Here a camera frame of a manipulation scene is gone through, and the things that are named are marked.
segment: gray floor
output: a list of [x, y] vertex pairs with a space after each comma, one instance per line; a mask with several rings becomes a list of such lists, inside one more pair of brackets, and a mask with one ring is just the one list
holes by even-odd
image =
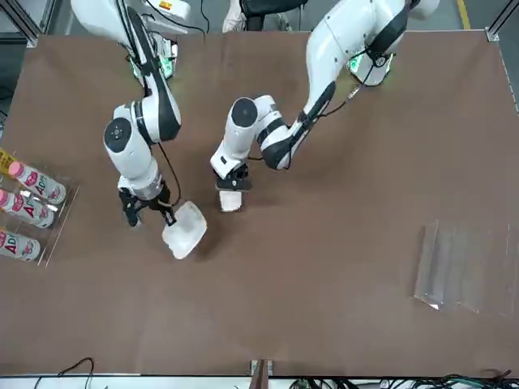
[[[508, 0], [465, 0], [470, 26], [485, 28], [491, 25], [507, 2]], [[510, 86], [517, 94], [519, 92], [519, 9], [510, 16], [498, 35]]]

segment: black cable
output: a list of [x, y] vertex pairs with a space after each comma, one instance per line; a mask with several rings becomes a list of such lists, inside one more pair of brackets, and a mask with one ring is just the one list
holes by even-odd
[[[85, 381], [84, 383], [84, 389], [88, 389], [88, 382], [90, 381], [90, 379], [92, 378], [93, 374], [94, 374], [94, 367], [96, 365], [96, 362], [91, 358], [91, 357], [86, 357], [86, 358], [83, 358], [82, 360], [80, 361], [77, 361], [74, 365], [72, 365], [71, 367], [67, 367], [65, 370], [62, 370], [60, 371], [56, 377], [58, 378], [61, 378], [63, 377], [63, 375], [65, 375], [66, 373], [68, 373], [69, 371], [72, 371], [78, 367], [80, 367], [83, 363], [85, 362], [90, 362], [90, 372], [88, 373], [88, 377], [87, 377], [87, 380]], [[37, 389], [38, 388], [38, 385], [40, 385], [40, 382], [41, 380], [43, 379], [43, 377], [39, 377], [36, 381], [36, 383], [34, 384], [34, 387], [33, 389]]]
[[395, 381], [393, 381], [393, 382], [391, 383], [391, 386], [390, 386], [391, 389], [398, 389], [398, 388], [401, 387], [404, 383], [407, 382], [406, 379], [402, 379], [402, 382], [401, 382], [401, 383], [398, 383], [395, 387], [392, 387], [392, 385], [393, 385], [396, 381], [397, 381], [397, 380], [395, 380]]
[[204, 39], [205, 39], [205, 31], [204, 31], [202, 28], [198, 28], [198, 27], [196, 27], [196, 26], [188, 26], [187, 24], [182, 24], [182, 23], [180, 23], [180, 22], [175, 22], [173, 19], [167, 17], [167, 16], [164, 15], [162, 12], [160, 12], [160, 11], [159, 11], [159, 10], [158, 10], [154, 5], [153, 5], [153, 4], [150, 3], [149, 0], [146, 0], [146, 3], [149, 4], [149, 6], [150, 6], [151, 8], [153, 8], [153, 9], [154, 9], [154, 10], [155, 10], [155, 11], [156, 11], [160, 16], [162, 16], [164, 19], [170, 21], [171, 23], [176, 24], [176, 25], [178, 25], [178, 26], [180, 26], [180, 27], [183, 27], [183, 28], [190, 28], [190, 29], [192, 29], [192, 30], [197, 30], [197, 31], [202, 32], [202, 34], [204, 35]]
[[205, 21], [208, 23], [208, 29], [205, 30], [207, 34], [209, 34], [209, 29], [211, 27], [211, 22], [209, 22], [208, 17], [204, 14], [204, 0], [200, 0], [200, 13], [204, 17]]
[[43, 379], [43, 377], [39, 377], [38, 380], [36, 381], [36, 383], [34, 384], [34, 388], [33, 389], [36, 389], [38, 387], [38, 385], [40, 385], [40, 382], [41, 380]]
[[171, 204], [171, 206], [174, 207], [175, 205], [180, 203], [180, 200], [182, 199], [182, 191], [180, 189], [180, 181], [178, 180], [177, 174], [175, 173], [175, 171], [173, 169], [173, 166], [172, 166], [171, 162], [169, 161], [168, 156], [165, 154], [165, 151], [164, 151], [164, 148], [162, 147], [162, 144], [159, 143], [158, 145], [161, 148], [162, 155], [164, 156], [165, 161], [168, 163], [169, 170], [171, 170], [171, 173], [173, 174], [173, 177], [175, 178], [175, 181], [177, 182], [177, 189], [178, 189], [177, 199], [175, 200], [175, 202], [173, 204]]
[[[367, 79], [369, 78], [369, 76], [370, 76], [371, 72], [373, 71], [373, 68], [374, 68], [374, 67], [375, 67], [375, 65], [371, 65], [371, 69], [370, 69], [370, 71], [367, 72], [367, 75], [366, 75], [366, 77], [364, 78], [364, 80], [361, 82], [361, 85], [366, 86], [366, 81], [367, 81]], [[346, 102], [347, 102], [347, 100], [342, 101], [342, 103], [340, 103], [338, 107], [332, 109], [330, 112], [322, 113], [322, 114], [318, 115], [317, 118], [320, 119], [320, 118], [326, 118], [327, 116], [330, 116], [332, 113], [335, 113], [335, 112], [337, 112], [339, 109], [341, 109], [342, 107], [344, 107], [344, 106], [346, 105]]]

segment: pink bottle cap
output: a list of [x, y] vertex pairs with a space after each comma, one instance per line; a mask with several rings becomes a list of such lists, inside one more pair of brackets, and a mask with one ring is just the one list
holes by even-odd
[[24, 172], [24, 166], [20, 164], [17, 160], [11, 162], [9, 165], [9, 175], [13, 177], [19, 177]]
[[0, 189], [0, 207], [3, 207], [7, 204], [7, 200], [9, 200], [9, 194]]

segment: person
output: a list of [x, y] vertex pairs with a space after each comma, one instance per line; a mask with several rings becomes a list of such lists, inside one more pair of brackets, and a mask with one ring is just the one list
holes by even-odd
[[242, 10], [240, 0], [229, 0], [229, 9], [224, 19], [222, 32], [245, 31], [247, 18]]

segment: bottle label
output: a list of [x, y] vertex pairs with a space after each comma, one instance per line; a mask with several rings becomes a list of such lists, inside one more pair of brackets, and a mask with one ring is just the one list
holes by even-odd
[[31, 199], [25, 199], [21, 194], [15, 196], [15, 203], [13, 204], [13, 210], [19, 212], [24, 209], [24, 213], [27, 213], [31, 218], [34, 218], [34, 203]]
[[47, 185], [46, 185], [46, 182], [45, 182], [45, 177], [40, 175], [40, 179], [38, 180], [38, 185], [36, 185], [36, 190], [38, 191], [40, 196], [43, 196], [43, 194], [45, 193], [45, 188], [46, 187], [47, 187]]
[[9, 233], [0, 232], [0, 247], [16, 255], [17, 239]]
[[36, 183], [36, 180], [38, 179], [38, 173], [31, 172], [27, 179], [25, 180], [25, 185], [27, 186], [33, 186]]
[[[23, 239], [26, 240], [27, 243], [25, 245], [24, 251], [22, 251], [22, 255], [30, 255], [34, 250], [34, 242], [31, 239]], [[10, 251], [13, 255], [16, 255], [18, 249], [19, 240], [16, 235], [12, 233], [4, 233], [0, 231], [0, 248], [4, 248], [7, 251]]]
[[51, 200], [57, 199], [58, 196], [59, 196], [61, 193], [62, 193], [62, 192], [59, 190], [59, 186], [56, 186], [56, 189], [54, 189], [54, 190], [52, 191], [52, 193], [50, 194], [49, 199], [51, 199]]

